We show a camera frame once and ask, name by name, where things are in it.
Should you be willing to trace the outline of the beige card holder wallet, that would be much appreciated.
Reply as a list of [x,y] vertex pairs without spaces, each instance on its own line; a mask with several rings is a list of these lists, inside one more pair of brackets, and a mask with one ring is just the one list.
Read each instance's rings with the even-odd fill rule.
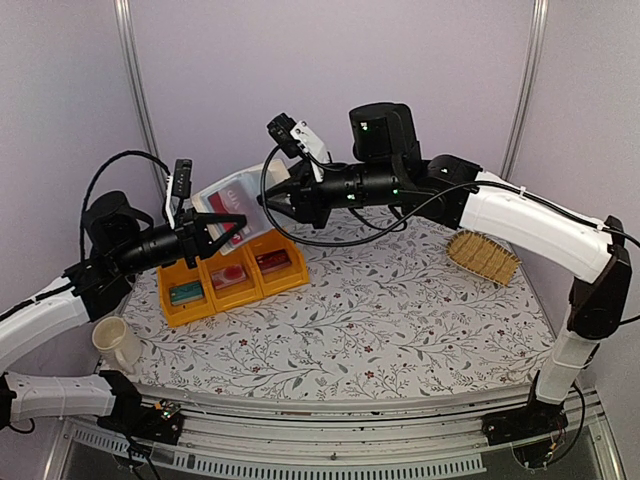
[[[235,214],[246,217],[246,225],[219,250],[228,255],[273,229],[257,202],[260,194],[262,165],[258,164],[219,180],[191,196],[191,204],[199,213]],[[288,179],[289,172],[282,159],[276,158],[269,165],[266,189]],[[208,226],[211,237],[216,240],[234,227],[227,222]]]

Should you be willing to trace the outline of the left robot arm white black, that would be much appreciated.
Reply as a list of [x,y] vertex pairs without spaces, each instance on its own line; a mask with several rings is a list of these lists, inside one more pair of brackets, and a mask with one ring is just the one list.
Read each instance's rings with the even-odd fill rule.
[[81,216],[92,242],[90,256],[1,315],[2,427],[38,417],[95,415],[101,426],[141,433],[149,415],[121,372],[26,378],[8,368],[59,334],[111,315],[131,292],[135,275],[179,260],[195,268],[245,224],[240,214],[188,209],[174,224],[156,226],[123,192],[98,197]]

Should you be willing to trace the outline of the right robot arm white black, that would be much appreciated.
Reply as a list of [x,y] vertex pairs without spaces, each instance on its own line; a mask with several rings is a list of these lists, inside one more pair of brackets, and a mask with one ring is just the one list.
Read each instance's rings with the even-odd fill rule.
[[535,376],[517,427],[537,436],[600,342],[621,325],[632,280],[628,234],[615,217],[593,219],[514,186],[480,165],[443,154],[424,159],[409,106],[378,102],[349,114],[354,162],[336,163],[307,123],[286,114],[267,126],[278,151],[293,160],[286,180],[262,186],[269,220],[284,215],[317,229],[336,209],[390,206],[471,233],[467,257],[490,272],[502,266],[479,245],[490,235],[570,271],[569,313],[550,357]]

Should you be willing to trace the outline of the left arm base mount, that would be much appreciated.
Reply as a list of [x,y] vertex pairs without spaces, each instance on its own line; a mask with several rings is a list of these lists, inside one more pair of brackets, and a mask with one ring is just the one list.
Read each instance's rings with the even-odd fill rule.
[[181,406],[166,399],[153,405],[114,408],[110,415],[97,419],[97,425],[103,429],[166,445],[178,444],[184,422]]

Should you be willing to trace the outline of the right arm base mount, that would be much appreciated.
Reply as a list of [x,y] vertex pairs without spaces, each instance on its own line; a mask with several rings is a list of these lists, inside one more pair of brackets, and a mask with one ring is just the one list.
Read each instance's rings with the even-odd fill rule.
[[568,426],[563,405],[537,400],[481,417],[481,431],[491,446],[559,431]]

